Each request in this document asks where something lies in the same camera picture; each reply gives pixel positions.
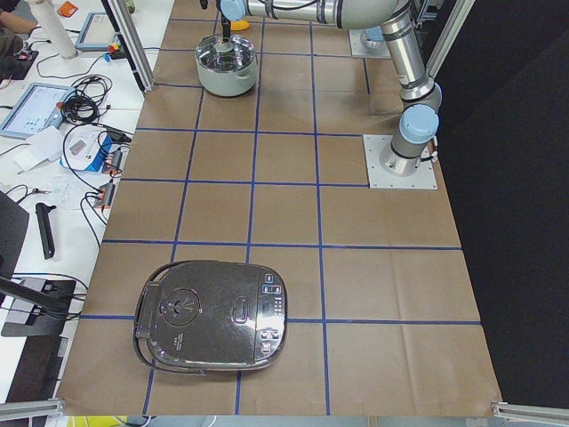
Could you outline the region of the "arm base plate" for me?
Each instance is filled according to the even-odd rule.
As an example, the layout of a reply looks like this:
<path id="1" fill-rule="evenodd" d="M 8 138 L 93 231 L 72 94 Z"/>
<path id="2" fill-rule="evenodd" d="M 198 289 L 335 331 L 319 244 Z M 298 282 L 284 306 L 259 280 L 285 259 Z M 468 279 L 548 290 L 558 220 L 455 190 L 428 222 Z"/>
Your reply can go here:
<path id="1" fill-rule="evenodd" d="M 399 157 L 391 149 L 391 135 L 364 134 L 365 163 L 370 189 L 437 190 L 429 151 L 415 159 Z"/>
<path id="2" fill-rule="evenodd" d="M 351 29 L 350 51 L 354 58 L 389 59 L 390 53 L 380 27 Z"/>

